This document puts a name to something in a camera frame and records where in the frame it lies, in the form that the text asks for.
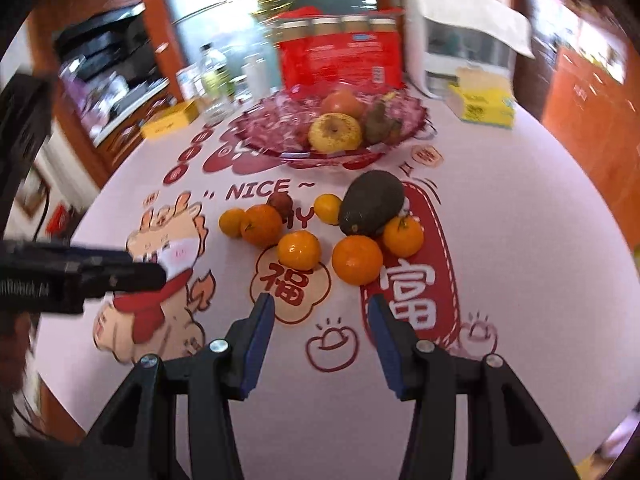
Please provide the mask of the orange mandarin with stem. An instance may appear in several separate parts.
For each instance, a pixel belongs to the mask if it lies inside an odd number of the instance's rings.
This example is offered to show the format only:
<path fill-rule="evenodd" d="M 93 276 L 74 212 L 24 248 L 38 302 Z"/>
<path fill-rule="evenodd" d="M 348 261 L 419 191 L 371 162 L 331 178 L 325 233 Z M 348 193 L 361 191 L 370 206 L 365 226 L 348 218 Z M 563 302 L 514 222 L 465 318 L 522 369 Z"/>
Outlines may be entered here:
<path fill-rule="evenodd" d="M 424 244 L 424 231 L 421 223 L 413 216 L 393 218 L 384 228 L 383 244 L 399 258 L 415 255 Z"/>

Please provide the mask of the small yellow-orange kumquat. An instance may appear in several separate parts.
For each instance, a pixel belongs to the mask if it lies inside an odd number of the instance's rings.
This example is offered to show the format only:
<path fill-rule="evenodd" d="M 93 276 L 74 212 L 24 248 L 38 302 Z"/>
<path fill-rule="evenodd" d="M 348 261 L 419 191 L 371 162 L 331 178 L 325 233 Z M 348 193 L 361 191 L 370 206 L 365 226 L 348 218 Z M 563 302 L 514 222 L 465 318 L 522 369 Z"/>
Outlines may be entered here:
<path fill-rule="evenodd" d="M 244 214 L 245 211 L 241 208 L 230 208 L 224 211 L 218 220 L 218 226 L 221 232 L 230 238 L 240 238 Z"/>

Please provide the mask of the large orange mandarin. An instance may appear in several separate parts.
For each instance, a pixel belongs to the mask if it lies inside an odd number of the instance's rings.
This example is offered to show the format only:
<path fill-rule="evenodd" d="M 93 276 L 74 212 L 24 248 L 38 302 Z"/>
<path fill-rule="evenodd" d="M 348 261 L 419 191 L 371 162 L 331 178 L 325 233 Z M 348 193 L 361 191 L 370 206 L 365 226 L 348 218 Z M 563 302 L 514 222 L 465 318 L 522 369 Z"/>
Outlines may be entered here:
<path fill-rule="evenodd" d="M 242 239 L 255 247 L 277 245 L 283 232 L 282 218 L 273 206 L 251 206 L 242 215 L 240 232 Z"/>

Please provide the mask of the dark green avocado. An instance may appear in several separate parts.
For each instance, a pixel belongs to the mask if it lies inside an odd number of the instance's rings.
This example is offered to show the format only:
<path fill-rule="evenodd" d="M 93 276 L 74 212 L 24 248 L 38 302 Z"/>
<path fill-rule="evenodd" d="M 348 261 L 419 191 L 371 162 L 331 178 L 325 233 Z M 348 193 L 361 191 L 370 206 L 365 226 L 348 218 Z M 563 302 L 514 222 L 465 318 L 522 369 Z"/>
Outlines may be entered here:
<path fill-rule="evenodd" d="M 405 203 L 402 183 L 384 170 L 367 171 L 352 181 L 338 212 L 338 226 L 349 235 L 376 237 Z"/>

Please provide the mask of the small red fruit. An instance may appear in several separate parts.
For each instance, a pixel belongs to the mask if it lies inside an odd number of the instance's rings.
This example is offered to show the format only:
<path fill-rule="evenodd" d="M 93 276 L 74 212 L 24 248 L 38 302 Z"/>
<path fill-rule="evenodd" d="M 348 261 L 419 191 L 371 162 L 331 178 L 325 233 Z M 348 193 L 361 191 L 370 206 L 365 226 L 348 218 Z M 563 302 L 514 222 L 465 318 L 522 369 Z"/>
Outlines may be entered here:
<path fill-rule="evenodd" d="M 280 214 L 283 222 L 288 222 L 288 219 L 292 216 L 294 203 L 288 192 L 271 193 L 268 197 L 267 204 Z"/>

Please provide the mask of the small orange kumquat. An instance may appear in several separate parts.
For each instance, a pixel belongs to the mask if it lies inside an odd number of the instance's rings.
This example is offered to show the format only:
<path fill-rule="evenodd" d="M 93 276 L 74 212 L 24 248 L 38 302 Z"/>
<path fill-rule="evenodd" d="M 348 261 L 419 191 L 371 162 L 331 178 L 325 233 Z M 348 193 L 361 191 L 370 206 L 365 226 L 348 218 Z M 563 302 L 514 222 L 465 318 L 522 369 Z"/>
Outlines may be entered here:
<path fill-rule="evenodd" d="M 342 200 L 336 195 L 321 194 L 314 200 L 314 213 L 323 223 L 338 226 L 341 206 Z"/>

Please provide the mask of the overripe brown banana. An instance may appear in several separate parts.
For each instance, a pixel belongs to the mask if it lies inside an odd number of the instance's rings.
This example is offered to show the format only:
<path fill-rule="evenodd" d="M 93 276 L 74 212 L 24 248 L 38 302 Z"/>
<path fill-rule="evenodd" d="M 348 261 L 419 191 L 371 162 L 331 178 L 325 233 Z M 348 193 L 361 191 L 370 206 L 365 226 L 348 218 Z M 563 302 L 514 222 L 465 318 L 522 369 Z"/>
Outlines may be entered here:
<path fill-rule="evenodd" d="M 395 145 L 400 141 L 402 121 L 387 114 L 393 96 L 391 94 L 376 99 L 364 114 L 361 122 L 364 144 Z"/>

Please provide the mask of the clear glass bottle green label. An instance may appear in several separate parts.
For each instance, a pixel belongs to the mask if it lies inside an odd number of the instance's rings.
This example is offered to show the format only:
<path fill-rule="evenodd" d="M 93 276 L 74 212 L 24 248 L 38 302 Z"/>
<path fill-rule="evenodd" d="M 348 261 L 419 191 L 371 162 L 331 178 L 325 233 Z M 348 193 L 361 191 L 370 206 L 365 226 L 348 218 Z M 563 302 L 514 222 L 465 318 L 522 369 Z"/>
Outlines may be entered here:
<path fill-rule="evenodd" d="M 233 101 L 233 84 L 228 69 L 228 60 L 213 44 L 201 46 L 200 79 L 205 88 L 219 86 L 226 90 Z"/>

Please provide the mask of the pink glass fruit bowl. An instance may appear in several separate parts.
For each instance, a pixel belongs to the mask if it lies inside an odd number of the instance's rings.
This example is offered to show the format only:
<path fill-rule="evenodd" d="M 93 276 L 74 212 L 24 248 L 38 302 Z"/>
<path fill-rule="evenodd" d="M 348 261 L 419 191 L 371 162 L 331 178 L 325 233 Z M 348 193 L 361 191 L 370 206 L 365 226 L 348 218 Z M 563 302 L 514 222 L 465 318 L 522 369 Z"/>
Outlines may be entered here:
<path fill-rule="evenodd" d="M 229 125 L 258 154 L 320 166 L 362 162 L 434 130 L 407 90 L 344 82 L 279 90 Z"/>

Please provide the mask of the white squeeze bottle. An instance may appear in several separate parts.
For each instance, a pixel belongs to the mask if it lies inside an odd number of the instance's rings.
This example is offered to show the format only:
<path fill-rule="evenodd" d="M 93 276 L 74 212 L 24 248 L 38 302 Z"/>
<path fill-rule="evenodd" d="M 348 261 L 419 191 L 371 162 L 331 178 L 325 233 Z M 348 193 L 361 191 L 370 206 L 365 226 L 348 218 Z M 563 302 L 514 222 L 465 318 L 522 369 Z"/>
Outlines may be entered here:
<path fill-rule="evenodd" d="M 258 102 L 271 94 L 269 68 L 266 60 L 258 53 L 247 55 L 242 65 L 247 87 L 253 99 Z"/>

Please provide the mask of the yellow pear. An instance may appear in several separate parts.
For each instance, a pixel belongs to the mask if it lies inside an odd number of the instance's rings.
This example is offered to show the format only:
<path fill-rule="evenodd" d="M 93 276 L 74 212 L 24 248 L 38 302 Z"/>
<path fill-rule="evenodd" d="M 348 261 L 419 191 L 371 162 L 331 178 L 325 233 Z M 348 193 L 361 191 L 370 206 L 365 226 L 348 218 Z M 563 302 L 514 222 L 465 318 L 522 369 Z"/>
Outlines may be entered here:
<path fill-rule="evenodd" d="M 353 151 L 360 148 L 363 136 L 355 118 L 340 113 L 324 114 L 309 127 L 310 146 L 322 154 Z"/>

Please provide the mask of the yellow tissue pack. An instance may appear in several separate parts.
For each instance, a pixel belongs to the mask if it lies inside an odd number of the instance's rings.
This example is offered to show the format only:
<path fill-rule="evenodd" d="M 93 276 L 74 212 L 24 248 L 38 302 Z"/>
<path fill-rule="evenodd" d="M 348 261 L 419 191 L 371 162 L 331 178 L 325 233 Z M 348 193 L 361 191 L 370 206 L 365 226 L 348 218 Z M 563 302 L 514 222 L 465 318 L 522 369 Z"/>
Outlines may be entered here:
<path fill-rule="evenodd" d="M 481 68 L 458 68 L 445 102 L 462 122 L 513 128 L 516 102 L 512 82 L 505 76 Z"/>

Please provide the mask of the red apple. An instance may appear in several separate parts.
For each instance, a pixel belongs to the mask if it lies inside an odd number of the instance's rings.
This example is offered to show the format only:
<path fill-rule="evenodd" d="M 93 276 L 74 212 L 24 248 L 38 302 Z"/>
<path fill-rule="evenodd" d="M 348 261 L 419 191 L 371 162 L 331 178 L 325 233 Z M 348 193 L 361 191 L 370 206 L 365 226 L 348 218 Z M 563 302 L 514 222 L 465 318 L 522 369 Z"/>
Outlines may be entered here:
<path fill-rule="evenodd" d="M 331 92 L 322 100 L 320 114 L 340 113 L 359 120 L 365 108 L 351 91 L 342 89 Z"/>

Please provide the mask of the orange wooden cabinet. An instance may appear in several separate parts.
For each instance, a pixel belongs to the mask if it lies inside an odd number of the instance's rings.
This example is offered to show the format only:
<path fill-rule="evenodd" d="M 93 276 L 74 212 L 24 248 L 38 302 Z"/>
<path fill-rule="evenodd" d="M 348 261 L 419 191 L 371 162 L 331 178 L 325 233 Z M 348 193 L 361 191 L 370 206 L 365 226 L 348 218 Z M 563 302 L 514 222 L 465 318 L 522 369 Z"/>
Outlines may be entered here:
<path fill-rule="evenodd" d="M 532 25 L 518 102 L 573 156 L 639 244 L 639 24 L 622 0 L 511 0 Z"/>

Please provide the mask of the white countertop appliance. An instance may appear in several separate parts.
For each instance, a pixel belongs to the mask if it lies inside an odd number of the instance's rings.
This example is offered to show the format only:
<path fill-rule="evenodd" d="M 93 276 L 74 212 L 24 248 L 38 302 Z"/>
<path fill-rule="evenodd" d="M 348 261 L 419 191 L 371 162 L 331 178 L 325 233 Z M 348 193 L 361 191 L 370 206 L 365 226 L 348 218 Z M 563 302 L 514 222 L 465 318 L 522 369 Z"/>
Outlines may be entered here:
<path fill-rule="evenodd" d="M 460 68 L 513 79 L 516 58 L 532 58 L 529 20 L 498 0 L 402 0 L 409 81 L 441 99 Z"/>

